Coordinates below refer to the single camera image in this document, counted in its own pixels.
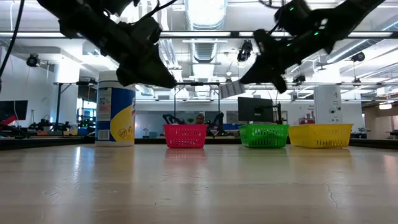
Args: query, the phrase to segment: green basket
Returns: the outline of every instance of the green basket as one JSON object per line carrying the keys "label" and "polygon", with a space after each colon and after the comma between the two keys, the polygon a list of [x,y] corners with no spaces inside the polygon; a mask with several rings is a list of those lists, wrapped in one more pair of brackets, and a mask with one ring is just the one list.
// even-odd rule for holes
{"label": "green basket", "polygon": [[250,148],[281,148],[286,146],[289,125],[247,124],[239,127],[242,145]]}

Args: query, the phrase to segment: computer monitor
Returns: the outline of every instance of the computer monitor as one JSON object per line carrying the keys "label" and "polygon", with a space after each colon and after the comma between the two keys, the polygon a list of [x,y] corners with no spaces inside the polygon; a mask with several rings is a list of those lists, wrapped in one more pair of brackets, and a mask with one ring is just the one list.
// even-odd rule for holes
{"label": "computer monitor", "polygon": [[0,122],[17,113],[18,120],[26,120],[27,100],[0,101]]}
{"label": "computer monitor", "polygon": [[273,101],[260,98],[238,98],[239,121],[275,122]]}

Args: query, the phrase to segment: computer screen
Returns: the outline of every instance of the computer screen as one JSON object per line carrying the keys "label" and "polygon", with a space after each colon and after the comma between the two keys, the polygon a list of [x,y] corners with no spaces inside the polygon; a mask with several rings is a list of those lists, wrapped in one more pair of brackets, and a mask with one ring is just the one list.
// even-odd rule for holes
{"label": "computer screen", "polygon": [[15,115],[14,102],[18,120],[23,121],[26,119],[27,100],[0,101],[0,121],[4,121],[12,115]]}
{"label": "computer screen", "polygon": [[260,98],[238,98],[239,121],[275,122],[272,100]]}

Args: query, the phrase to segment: ceiling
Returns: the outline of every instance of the ceiling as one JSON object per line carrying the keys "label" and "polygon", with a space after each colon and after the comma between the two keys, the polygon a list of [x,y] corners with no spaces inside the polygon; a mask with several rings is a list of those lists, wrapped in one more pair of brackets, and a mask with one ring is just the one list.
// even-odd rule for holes
{"label": "ceiling", "polygon": [[[308,0],[308,4],[312,9],[320,7],[335,7],[340,1],[339,0]],[[3,0],[0,1],[0,31],[10,31],[11,23],[15,23],[18,1]],[[150,10],[151,3],[148,2],[147,11]],[[138,14],[142,14],[142,6],[136,9]],[[187,22],[185,6],[183,0],[179,0],[172,7],[165,10],[167,15],[167,25],[170,30],[190,30],[189,23]],[[398,0],[386,0],[384,4],[380,5],[370,15],[368,15],[356,30],[358,31],[381,31],[380,25],[386,23],[386,21],[397,21],[398,22]],[[274,26],[274,13],[275,10],[265,8],[260,5],[256,0],[228,0],[226,7],[226,14],[223,19],[223,27],[221,30],[238,30],[238,31],[254,31],[256,29],[271,29]],[[164,16],[164,12],[158,15],[159,19]],[[24,13],[22,16],[22,22],[20,31],[30,32],[42,32],[42,31],[55,31],[58,32],[59,25],[57,18],[43,9],[36,1],[27,1],[25,4]],[[198,72],[195,62],[192,58],[192,44],[183,43],[187,40],[172,39],[172,48],[174,50],[175,58],[178,61],[178,65],[182,68],[182,79],[187,81],[203,80],[203,74]],[[363,40],[346,39],[338,42],[335,46],[334,52],[339,53],[352,47],[355,43]],[[223,43],[217,44],[216,56],[212,63],[216,65],[211,69],[210,76],[204,76],[209,82],[211,81],[225,81],[227,77],[226,73],[231,72],[231,77],[242,77],[251,64],[254,62],[255,55],[245,64],[238,64],[236,60],[237,52],[243,42],[243,39],[225,39]],[[57,47],[60,49],[59,53],[46,54],[41,49],[45,47]],[[14,49],[15,54],[19,54],[20,57],[26,57],[29,53],[39,53],[42,59],[49,61],[49,63],[60,63],[63,57],[68,57],[81,64],[82,72],[81,76],[84,77],[96,77],[98,72],[112,69],[113,64],[106,58],[95,57],[87,54],[86,49],[93,49],[94,46],[87,43],[83,39],[18,39],[17,47]],[[397,63],[398,58],[398,39],[382,40],[377,44],[374,44],[368,48],[362,49],[365,53],[366,59],[363,62],[355,64],[349,61],[342,60],[333,65],[325,66],[326,71],[338,70],[341,74],[341,81],[352,82],[354,76],[362,76],[364,78],[369,77],[362,82],[382,82],[387,80],[390,82],[391,78],[398,78],[398,67],[394,65]],[[258,52],[257,47],[254,46],[254,52]],[[287,70],[286,79],[291,82],[294,76],[298,74],[304,74],[307,81],[316,81],[315,77],[319,76],[319,73],[325,73],[318,71],[320,67],[314,67],[313,62],[323,62],[326,53],[319,51],[305,60],[305,65],[300,68],[293,66]],[[377,86],[367,86],[356,90],[358,94],[369,94],[374,93]],[[170,90],[155,88],[156,95],[169,94]],[[305,88],[301,91],[301,94],[311,94],[312,87]],[[268,95],[268,92],[263,91],[261,94]]]}

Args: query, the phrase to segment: table surface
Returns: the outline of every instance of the table surface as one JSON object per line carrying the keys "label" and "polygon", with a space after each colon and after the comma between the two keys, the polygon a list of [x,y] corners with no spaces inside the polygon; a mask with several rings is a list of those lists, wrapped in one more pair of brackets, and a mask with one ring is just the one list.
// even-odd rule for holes
{"label": "table surface", "polygon": [[0,151],[1,223],[398,223],[398,151]]}

